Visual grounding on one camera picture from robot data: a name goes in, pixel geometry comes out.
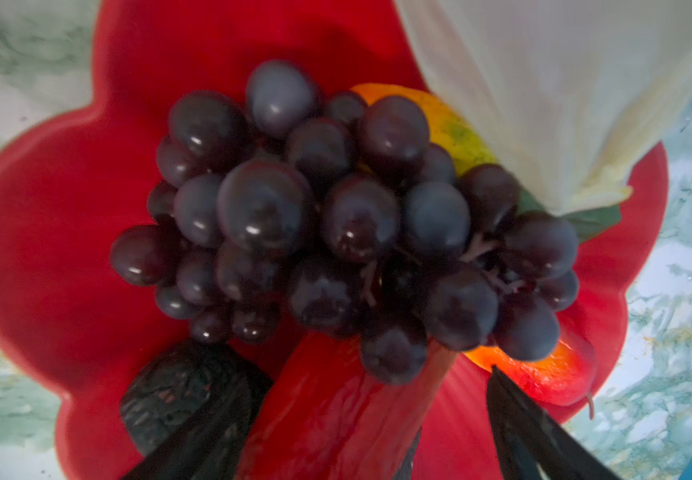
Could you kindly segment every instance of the table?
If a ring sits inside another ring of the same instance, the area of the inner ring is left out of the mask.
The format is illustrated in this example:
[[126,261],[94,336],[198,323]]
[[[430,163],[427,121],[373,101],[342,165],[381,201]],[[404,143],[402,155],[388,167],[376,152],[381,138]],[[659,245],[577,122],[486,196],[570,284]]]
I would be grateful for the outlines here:
[[[97,0],[0,0],[0,147],[90,100]],[[568,430],[622,478],[678,478],[692,457],[692,102],[666,134],[670,188],[658,244],[628,292],[618,367]],[[59,401],[0,354],[0,480],[63,478]]]

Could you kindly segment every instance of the dark purple grape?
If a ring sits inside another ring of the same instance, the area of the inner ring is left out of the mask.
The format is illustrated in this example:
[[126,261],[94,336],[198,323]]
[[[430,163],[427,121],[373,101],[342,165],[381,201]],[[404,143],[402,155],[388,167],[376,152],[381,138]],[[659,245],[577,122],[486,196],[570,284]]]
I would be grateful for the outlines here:
[[324,105],[323,115],[357,134],[359,120],[367,110],[367,102],[355,91],[340,91],[330,97]]
[[559,321],[534,293],[512,293],[500,303],[493,335],[500,350],[514,360],[537,362],[556,348]]
[[170,109],[170,137],[215,172],[234,167],[250,130],[238,105],[217,91],[192,91]]
[[256,306],[235,305],[231,318],[234,335],[250,344],[271,339],[279,326],[279,306],[274,303]]
[[341,260],[366,263],[389,251],[400,223],[393,192],[371,178],[352,175],[327,194],[320,233]]
[[471,216],[450,184],[424,182],[402,199],[402,242],[420,259],[459,257],[468,243]]
[[178,229],[190,241],[205,248],[217,248],[223,238],[215,212],[220,187],[220,175],[200,175],[183,184],[175,195],[173,214]]
[[146,210],[155,222],[172,220],[172,203],[177,191],[177,188],[162,180],[149,192],[149,197],[146,199]]
[[494,231],[519,204],[519,182],[499,165],[471,168],[458,178],[457,187],[469,202],[474,232]]
[[217,250],[217,284],[236,302],[261,302],[264,297],[281,293],[284,277],[280,262],[254,255],[232,242],[224,242]]
[[318,198],[348,175],[357,162],[357,148],[344,126],[329,118],[312,118],[287,138],[285,158],[308,180]]
[[156,285],[175,271],[178,242],[158,225],[131,226],[116,237],[109,258],[114,271],[130,285]]
[[389,305],[410,305],[419,294],[416,279],[420,267],[402,254],[394,254],[380,273],[380,292]]
[[388,385],[414,379],[428,357],[423,324],[401,310],[373,310],[365,322],[360,346],[362,365]]
[[423,110],[398,95],[372,104],[359,123],[358,142],[364,161],[392,185],[420,171],[429,138]]
[[217,198],[224,234],[245,250],[286,256],[300,249],[316,224],[308,182],[291,165],[250,160],[226,177]]
[[175,283],[187,302],[212,305],[220,297],[215,282],[215,252],[194,250],[178,265]]
[[287,306],[306,328],[333,331],[360,316],[361,291],[356,267],[313,255],[293,269],[287,283]]
[[154,301],[162,313],[177,320],[188,320],[199,313],[199,307],[187,302],[176,285],[156,287]]
[[191,338],[201,343],[225,343],[231,338],[231,303],[219,300],[188,323]]
[[156,166],[159,174],[175,188],[187,180],[207,173],[207,167],[194,159],[186,150],[165,136],[156,149]]
[[423,166],[420,171],[403,182],[404,189],[415,187],[423,182],[444,182],[455,184],[457,176],[453,158],[447,150],[437,144],[429,144],[423,152]]
[[572,270],[567,270],[562,276],[539,282],[535,293],[547,302],[554,312],[561,312],[575,302],[580,290],[578,276]]
[[319,89],[313,80],[282,60],[258,65],[247,81],[245,93],[256,127],[280,140],[319,106]]
[[426,288],[420,320],[439,343],[465,352],[487,341],[498,313],[498,296],[475,266],[452,262],[419,278]]
[[545,280],[570,270],[578,256],[578,234],[564,218],[541,211],[517,216],[503,234],[503,263],[526,280]]

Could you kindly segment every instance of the red bowl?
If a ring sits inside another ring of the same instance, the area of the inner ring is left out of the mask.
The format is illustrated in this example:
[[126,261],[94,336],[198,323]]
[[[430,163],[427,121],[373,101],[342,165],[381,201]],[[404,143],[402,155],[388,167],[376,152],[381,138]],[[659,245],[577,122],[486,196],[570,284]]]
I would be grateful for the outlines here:
[[[107,261],[121,230],[149,222],[168,108],[198,88],[242,101],[250,71],[269,58],[299,63],[328,93],[363,82],[425,87],[389,0],[107,0],[93,53],[91,105],[0,152],[0,348],[63,399],[56,446],[66,475],[106,480],[140,460],[117,412],[122,393],[186,335],[184,322],[156,310],[151,290],[122,283]],[[620,355],[624,294],[662,223],[662,146],[630,184],[623,221],[584,244],[576,264],[582,290],[571,320],[598,355],[594,391]],[[287,340],[277,354],[289,353]],[[244,353],[278,374],[257,351]],[[459,358],[423,425],[413,478],[499,476],[486,379]],[[548,409],[564,421],[581,407]]]

